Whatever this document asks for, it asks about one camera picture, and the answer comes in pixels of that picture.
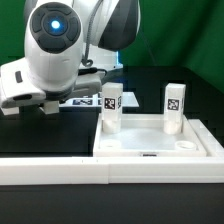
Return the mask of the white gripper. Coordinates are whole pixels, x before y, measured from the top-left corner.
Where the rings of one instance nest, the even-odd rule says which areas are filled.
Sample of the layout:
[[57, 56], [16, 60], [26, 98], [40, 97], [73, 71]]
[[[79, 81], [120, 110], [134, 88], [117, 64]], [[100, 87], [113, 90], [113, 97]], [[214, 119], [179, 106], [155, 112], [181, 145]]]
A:
[[29, 78], [30, 70], [25, 58], [6, 63], [0, 67], [0, 106], [14, 108], [39, 104], [46, 94]]

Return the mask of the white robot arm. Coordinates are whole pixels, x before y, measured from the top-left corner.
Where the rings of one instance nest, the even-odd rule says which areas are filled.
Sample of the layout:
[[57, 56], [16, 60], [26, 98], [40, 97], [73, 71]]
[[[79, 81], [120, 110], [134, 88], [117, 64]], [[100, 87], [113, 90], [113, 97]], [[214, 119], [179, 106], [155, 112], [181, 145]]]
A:
[[25, 0], [25, 56], [0, 66], [0, 107], [63, 101], [96, 92], [98, 80], [78, 84], [90, 46], [119, 51], [136, 38], [139, 0]]

